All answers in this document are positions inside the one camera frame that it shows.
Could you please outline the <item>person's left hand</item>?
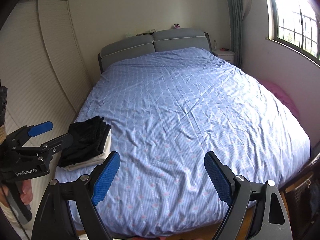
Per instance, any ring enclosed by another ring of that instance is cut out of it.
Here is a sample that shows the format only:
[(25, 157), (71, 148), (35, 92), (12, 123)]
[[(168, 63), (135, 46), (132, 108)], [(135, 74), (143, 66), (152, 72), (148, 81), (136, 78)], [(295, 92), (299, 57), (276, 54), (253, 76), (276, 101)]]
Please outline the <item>person's left hand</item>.
[(33, 200), (33, 192), (32, 192), (32, 185), (31, 180), (24, 180), (22, 181), (21, 185), (21, 201), (25, 205), (29, 205)]

